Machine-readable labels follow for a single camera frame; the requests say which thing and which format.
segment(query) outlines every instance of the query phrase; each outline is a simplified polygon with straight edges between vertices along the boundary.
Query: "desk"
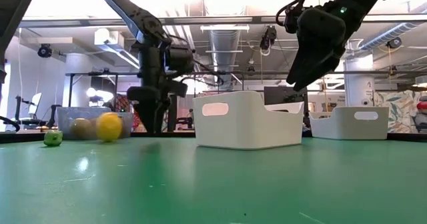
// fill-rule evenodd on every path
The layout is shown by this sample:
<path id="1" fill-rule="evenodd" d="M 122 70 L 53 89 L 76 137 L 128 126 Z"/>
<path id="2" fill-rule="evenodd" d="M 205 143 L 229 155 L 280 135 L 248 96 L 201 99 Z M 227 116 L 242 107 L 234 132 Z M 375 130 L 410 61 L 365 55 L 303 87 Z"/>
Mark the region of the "desk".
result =
<path id="1" fill-rule="evenodd" d="M 427 144 L 193 138 L 0 145 L 0 223 L 427 223 Z"/>

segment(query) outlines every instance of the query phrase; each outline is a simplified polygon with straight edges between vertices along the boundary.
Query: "apple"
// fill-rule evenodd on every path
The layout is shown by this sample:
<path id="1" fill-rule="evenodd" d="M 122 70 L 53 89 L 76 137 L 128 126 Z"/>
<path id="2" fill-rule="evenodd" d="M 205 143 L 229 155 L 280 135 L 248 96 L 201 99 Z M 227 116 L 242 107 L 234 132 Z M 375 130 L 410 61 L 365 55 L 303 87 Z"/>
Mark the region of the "apple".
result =
<path id="1" fill-rule="evenodd" d="M 62 131 L 48 131 L 45 134 L 44 144 L 48 147 L 57 147 L 62 142 Z"/>

